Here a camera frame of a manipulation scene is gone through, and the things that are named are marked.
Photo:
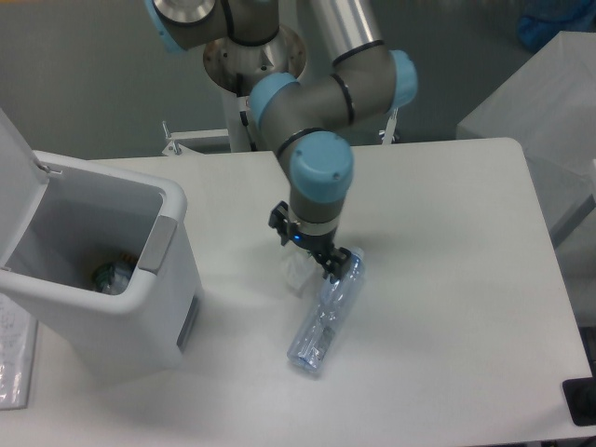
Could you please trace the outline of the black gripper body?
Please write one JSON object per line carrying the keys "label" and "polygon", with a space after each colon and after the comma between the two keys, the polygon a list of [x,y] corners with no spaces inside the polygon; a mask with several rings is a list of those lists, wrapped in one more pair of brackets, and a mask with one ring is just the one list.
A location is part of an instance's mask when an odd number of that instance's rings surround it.
{"label": "black gripper body", "polygon": [[310,235],[305,233],[297,223],[290,223],[288,230],[289,241],[310,252],[318,260],[327,261],[332,257],[335,229],[322,235]]}

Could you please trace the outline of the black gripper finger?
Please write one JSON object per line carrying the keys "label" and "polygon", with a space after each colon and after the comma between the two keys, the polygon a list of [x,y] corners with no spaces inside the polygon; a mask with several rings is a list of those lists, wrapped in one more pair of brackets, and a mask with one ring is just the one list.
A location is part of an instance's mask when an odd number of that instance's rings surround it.
{"label": "black gripper finger", "polygon": [[285,246],[289,242],[289,205],[280,201],[270,212],[268,225],[276,230],[280,244]]}
{"label": "black gripper finger", "polygon": [[349,270],[351,251],[331,246],[321,252],[314,252],[315,261],[322,267],[324,279],[335,281],[342,279]]}

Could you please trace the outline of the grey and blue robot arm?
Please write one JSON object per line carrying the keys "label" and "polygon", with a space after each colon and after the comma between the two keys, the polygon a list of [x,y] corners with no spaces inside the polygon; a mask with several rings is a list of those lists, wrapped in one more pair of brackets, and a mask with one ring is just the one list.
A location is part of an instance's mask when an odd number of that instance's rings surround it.
{"label": "grey and blue robot arm", "polygon": [[342,278],[352,255],[333,240],[354,158],[338,130],[415,97],[409,56],[387,48],[368,2],[315,1],[333,70],[302,84],[291,71],[275,1],[149,1],[145,7],[170,50],[222,44],[223,87],[247,99],[290,184],[289,200],[274,207],[269,225],[282,243],[309,252],[327,277]]}

